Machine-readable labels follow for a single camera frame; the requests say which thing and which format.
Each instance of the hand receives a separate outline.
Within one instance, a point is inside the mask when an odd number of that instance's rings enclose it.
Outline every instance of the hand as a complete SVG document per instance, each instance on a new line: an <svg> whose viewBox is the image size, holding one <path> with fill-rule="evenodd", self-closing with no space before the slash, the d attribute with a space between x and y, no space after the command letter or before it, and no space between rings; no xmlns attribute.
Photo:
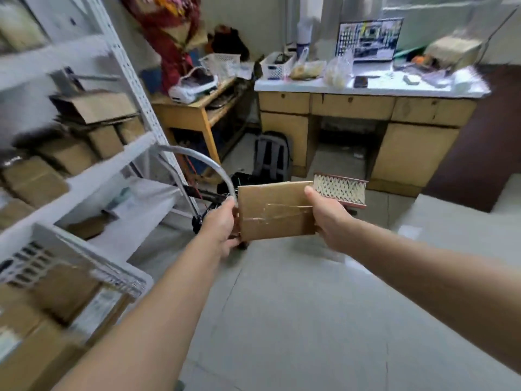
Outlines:
<svg viewBox="0 0 521 391"><path fill-rule="evenodd" d="M221 258L230 255L230 249L238 246L241 242L240 238L231 236L236 231L234 228L236 212L235 199L229 196L218 209L210 211L204 217L199 231L199 235L205 236L206 240L213 240L218 244L221 250Z"/></svg>
<svg viewBox="0 0 521 391"><path fill-rule="evenodd" d="M320 196L313 187L306 186L304 193L313 206L318 233L330 249L346 253L349 236L346 235L347 229L344 225L354 222L355 219L338 201Z"/></svg>

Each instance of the white countertop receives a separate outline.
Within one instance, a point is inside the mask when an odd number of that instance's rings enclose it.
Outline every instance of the white countertop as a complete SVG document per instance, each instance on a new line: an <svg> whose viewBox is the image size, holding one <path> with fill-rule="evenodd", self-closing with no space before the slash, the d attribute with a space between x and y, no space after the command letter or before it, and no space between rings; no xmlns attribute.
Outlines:
<svg viewBox="0 0 521 391"><path fill-rule="evenodd" d="M456 93L452 86L436 88L425 81L419 85L408 85L403 80L403 71L392 71L391 63L363 63L355 64L353 75L379 75L380 78L370 78L368 87L354 88L352 78L346 88L336 89L326 85L322 78L311 81L293 81L289 78L285 80L267 80L261 78L255 83L255 90L258 92L309 92L309 93L330 93L346 95L374 95L374 96L418 96L418 97L450 97L450 98L481 98L490 94L490 88L485 81L474 71L471 89L466 93Z"/></svg>

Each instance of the black bag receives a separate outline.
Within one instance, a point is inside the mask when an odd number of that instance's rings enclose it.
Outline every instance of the black bag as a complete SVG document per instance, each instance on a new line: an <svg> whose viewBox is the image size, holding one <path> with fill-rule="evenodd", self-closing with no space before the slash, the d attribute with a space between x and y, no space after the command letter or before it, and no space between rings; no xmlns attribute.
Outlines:
<svg viewBox="0 0 521 391"><path fill-rule="evenodd" d="M253 158L253 173L264 184L291 179L292 143L284 134L268 131L257 137Z"/></svg>

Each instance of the forearm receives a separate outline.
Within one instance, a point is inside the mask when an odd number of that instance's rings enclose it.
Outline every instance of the forearm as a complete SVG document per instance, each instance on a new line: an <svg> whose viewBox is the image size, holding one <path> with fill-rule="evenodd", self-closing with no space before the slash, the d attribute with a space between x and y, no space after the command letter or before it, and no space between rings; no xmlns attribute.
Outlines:
<svg viewBox="0 0 521 391"><path fill-rule="evenodd" d="M521 373L521 274L359 220L345 253L461 336Z"/></svg>
<svg viewBox="0 0 521 391"><path fill-rule="evenodd" d="M162 279L62 381L58 391L171 391L220 260L199 235Z"/></svg>

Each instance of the red cloth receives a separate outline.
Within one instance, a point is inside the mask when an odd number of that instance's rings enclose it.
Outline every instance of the red cloth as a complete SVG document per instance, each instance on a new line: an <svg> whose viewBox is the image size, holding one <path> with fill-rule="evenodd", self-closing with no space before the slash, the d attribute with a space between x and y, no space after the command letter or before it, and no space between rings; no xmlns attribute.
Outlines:
<svg viewBox="0 0 521 391"><path fill-rule="evenodd" d="M190 22L187 43L199 29L201 18L200 0L181 0L184 15L175 16L166 8L157 7L156 11L143 13L138 0L121 0L125 8L139 22L143 35L155 52L161 56L161 86L164 93L179 82L193 67L187 52L180 49L176 42L163 30Z"/></svg>

